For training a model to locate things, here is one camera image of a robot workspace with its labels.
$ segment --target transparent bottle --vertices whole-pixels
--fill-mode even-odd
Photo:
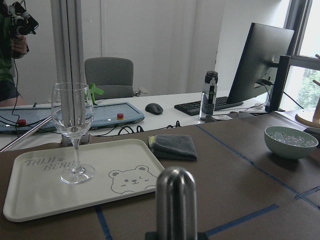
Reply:
[[[212,116],[215,111],[216,97],[218,88],[218,73],[207,71],[201,94],[201,105],[199,119],[204,121],[206,116]]]

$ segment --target black keyboard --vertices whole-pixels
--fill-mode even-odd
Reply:
[[[227,104],[227,100],[228,100],[227,96],[217,97],[215,99],[214,110],[227,109],[227,108],[232,108],[232,107],[240,106],[244,104],[243,102]],[[200,104],[201,104],[201,101],[186,102],[186,103],[174,105],[174,108],[185,114],[194,116],[200,113]]]

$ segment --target green foliage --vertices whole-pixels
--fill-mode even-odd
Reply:
[[[314,108],[320,98],[320,86],[312,82],[320,82],[320,71],[306,69],[302,79],[303,87],[299,90],[297,102],[304,108]]]

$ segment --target wine glass stem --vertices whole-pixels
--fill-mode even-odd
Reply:
[[[81,163],[79,159],[79,143],[80,143],[80,138],[76,139],[71,139],[71,142],[73,144],[73,152],[74,152],[74,169],[80,169],[81,168]]]

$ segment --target person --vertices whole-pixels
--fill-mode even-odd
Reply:
[[[28,52],[24,35],[11,37],[12,19],[4,0],[0,0],[0,107],[25,105],[12,74],[12,58],[20,59]]]

